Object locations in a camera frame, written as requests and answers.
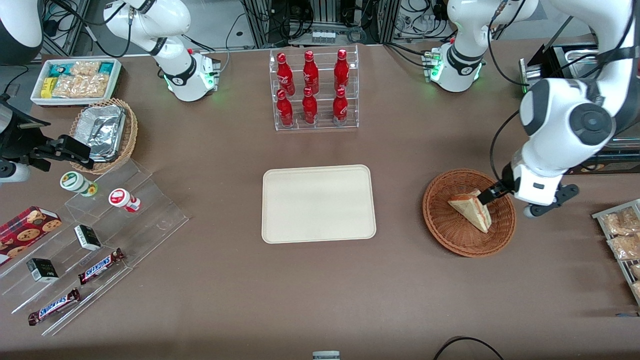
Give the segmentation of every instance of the red cookie box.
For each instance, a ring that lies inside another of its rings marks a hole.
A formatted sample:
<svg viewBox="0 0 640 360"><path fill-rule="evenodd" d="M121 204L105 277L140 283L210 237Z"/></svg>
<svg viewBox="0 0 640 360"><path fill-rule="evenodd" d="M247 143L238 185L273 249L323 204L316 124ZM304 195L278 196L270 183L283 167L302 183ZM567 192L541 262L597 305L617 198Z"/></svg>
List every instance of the red cookie box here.
<svg viewBox="0 0 640 360"><path fill-rule="evenodd" d="M31 206L0 226L0 266L60 225L58 214Z"/></svg>

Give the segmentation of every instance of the brown table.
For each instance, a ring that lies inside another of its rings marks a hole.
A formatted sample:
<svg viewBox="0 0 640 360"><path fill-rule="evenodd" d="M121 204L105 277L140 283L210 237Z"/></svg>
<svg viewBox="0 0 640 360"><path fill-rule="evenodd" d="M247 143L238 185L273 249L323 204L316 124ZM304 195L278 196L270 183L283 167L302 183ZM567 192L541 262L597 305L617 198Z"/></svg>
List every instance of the brown table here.
<svg viewBox="0 0 640 360"><path fill-rule="evenodd" d="M501 41L495 52L515 77L517 59L540 44ZM422 194L452 168L489 173L491 138L520 89L489 64L470 90L450 94L388 49L361 46L360 128L283 134L273 129L267 60L267 51L234 53L220 90L194 103L167 91L152 58L122 60L120 97L140 122L134 158L193 218L54 337L0 304L1 359L310 359L331 349L345 360L430 359L456 335L507 359L638 359L640 319L613 317L634 299L590 217L640 197L637 176L571 177L579 197L536 220L519 214L497 255L461 258L429 234ZM76 113L33 110L53 122L51 136ZM497 166L525 139L510 124ZM371 169L373 239L262 241L265 171L345 164ZM32 204L60 207L70 194L57 182L69 168L4 185L0 222ZM445 354L493 358L473 344Z"/></svg>

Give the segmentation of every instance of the wicker basket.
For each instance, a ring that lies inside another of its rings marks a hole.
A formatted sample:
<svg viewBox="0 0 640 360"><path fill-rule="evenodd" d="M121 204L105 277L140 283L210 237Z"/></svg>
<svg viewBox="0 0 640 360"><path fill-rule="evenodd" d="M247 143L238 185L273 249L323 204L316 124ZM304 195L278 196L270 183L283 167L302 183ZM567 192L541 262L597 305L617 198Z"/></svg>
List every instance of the wicker basket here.
<svg viewBox="0 0 640 360"><path fill-rule="evenodd" d="M131 153L133 153L133 149L136 146L136 136L138 135L138 120L136 119L136 114L131 111L131 108L129 107L129 105L127 105L126 102L119 99L109 99L101 102L96 102L95 104L91 104L90 107L99 108L101 106L109 105L118 105L123 107L127 111L127 117L124 120L124 130L122 131L122 140L120 141L120 150L118 157L116 158L116 160L110 163L95 163L93 164L93 169L91 170L84 168L77 163L71 163L71 166L77 171L101 175L116 166L120 166L126 163L127 160L131 157ZM76 121L74 121L73 125L71 125L71 131L69 132L71 136L73 136L76 132L76 126L78 125L79 119L80 114L76 116Z"/></svg>
<svg viewBox="0 0 640 360"><path fill-rule="evenodd" d="M422 198L422 214L431 234L456 254L476 258L502 250L513 236L516 213L509 197L490 202L487 207L493 224L483 233L447 202L453 195L484 190L494 184L489 176L467 168L437 176Z"/></svg>

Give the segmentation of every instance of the coca-cola bottle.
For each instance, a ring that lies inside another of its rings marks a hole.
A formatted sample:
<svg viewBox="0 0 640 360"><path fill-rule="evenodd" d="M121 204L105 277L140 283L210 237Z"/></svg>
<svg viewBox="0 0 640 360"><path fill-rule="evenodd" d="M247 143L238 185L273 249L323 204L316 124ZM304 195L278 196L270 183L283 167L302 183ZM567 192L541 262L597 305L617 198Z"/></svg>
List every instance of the coca-cola bottle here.
<svg viewBox="0 0 640 360"><path fill-rule="evenodd" d="M339 88L335 92L335 99L333 100L333 123L336 126L343 126L347 122L347 106L349 102L344 97L344 88Z"/></svg>
<svg viewBox="0 0 640 360"><path fill-rule="evenodd" d="M318 75L318 65L314 61L314 52L305 51L305 67L302 70L305 77L305 86L309 86L314 94L320 91L320 79Z"/></svg>
<svg viewBox="0 0 640 360"><path fill-rule="evenodd" d="M276 57L278 59L278 82L280 88L287 92L288 96L293 96L296 93L296 87L293 85L293 71L287 63L287 56L284 53L279 53Z"/></svg>
<svg viewBox="0 0 640 360"><path fill-rule="evenodd" d="M333 76L335 78L334 87L337 91L340 87L347 88L349 85L349 63L347 62L347 51L345 49L338 50L338 61L333 68Z"/></svg>
<svg viewBox="0 0 640 360"><path fill-rule="evenodd" d="M293 107L291 106L291 101L287 99L287 94L284 90L278 89L276 93L278 96L278 102L276 103L276 107L278 108L278 115L280 116L280 121L282 126L284 127L292 127L293 126Z"/></svg>
<svg viewBox="0 0 640 360"><path fill-rule="evenodd" d="M302 99L302 108L305 111L305 122L314 125L318 119L318 103L314 97L311 86L305 87L305 98Z"/></svg>

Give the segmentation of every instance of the clear acrylic shelf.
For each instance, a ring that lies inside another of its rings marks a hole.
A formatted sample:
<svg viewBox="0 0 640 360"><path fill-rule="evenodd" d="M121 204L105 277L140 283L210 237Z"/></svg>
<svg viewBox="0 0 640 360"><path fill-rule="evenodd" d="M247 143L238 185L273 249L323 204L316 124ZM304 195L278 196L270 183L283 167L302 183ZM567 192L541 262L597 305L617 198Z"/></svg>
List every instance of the clear acrylic shelf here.
<svg viewBox="0 0 640 360"><path fill-rule="evenodd" d="M335 88L333 87L333 68L337 61L339 49L347 51L347 62L349 63L349 84L346 90L346 99L349 102L347 107L347 121L343 126L336 126L333 123L333 100L335 99ZM302 109L302 99L304 98L303 89L305 82L302 70L305 66L304 48L290 48L271 50L269 54L269 78L271 80L271 101L273 103L273 118L277 131L295 131L295 130L314 130L314 129L344 129L353 128L360 125L360 83L358 77L358 47L352 46L333 46L333 47L314 47L314 59L318 66L320 77L320 91L315 95L318 103L318 119L316 124L309 125L304 121L304 112ZM278 62L275 57L278 53L287 55L287 63L293 71L293 83L296 87L296 93L289 97L293 106L293 127L286 128L282 126L280 117L278 116L278 101L276 92L280 88L278 84Z"/></svg>
<svg viewBox="0 0 640 360"><path fill-rule="evenodd" d="M35 326L43 336L56 334L189 220L150 176L133 160L100 176L95 181L98 194L90 198L75 195L67 201L57 211L63 221L58 232L40 240L33 250L24 251L28 253L14 259L15 263L0 275L2 301L12 314L24 318L25 326L30 313L78 288L82 296L79 303ZM111 206L107 197L115 188L125 188L139 198L141 209L129 213ZM80 247L74 232L79 224L93 228L102 243L100 250L92 252ZM117 248L126 258L81 286L78 275ZM26 266L29 258L50 259L60 278L49 284L35 282Z"/></svg>

